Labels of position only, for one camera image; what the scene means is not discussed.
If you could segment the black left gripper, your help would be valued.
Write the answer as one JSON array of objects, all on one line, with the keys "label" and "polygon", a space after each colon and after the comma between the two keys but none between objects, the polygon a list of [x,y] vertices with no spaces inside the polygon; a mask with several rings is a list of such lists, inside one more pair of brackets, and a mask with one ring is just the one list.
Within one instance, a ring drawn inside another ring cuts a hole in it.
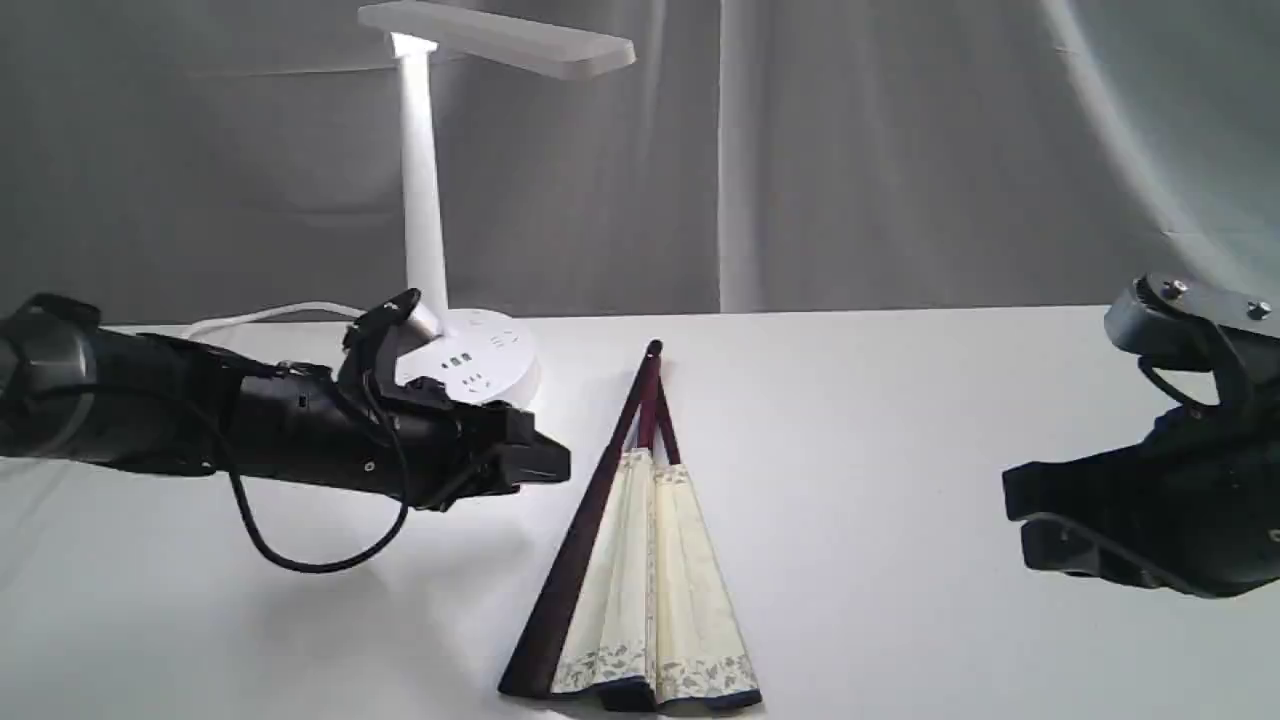
[{"label": "black left gripper", "polygon": [[461,416],[393,404],[329,368],[246,377],[228,404],[228,445],[239,473],[300,486],[404,500],[445,511],[463,498],[517,495],[571,475],[571,452],[532,413],[500,407],[498,457],[465,438]]}]

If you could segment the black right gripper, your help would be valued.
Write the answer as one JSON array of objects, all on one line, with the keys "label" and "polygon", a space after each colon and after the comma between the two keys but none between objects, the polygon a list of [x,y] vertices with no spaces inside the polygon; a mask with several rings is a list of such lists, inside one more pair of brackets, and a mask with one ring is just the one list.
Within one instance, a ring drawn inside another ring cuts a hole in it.
[{"label": "black right gripper", "polygon": [[1002,488],[1030,570],[1202,600],[1277,580],[1275,416],[1178,407],[1134,445],[1025,462]]}]

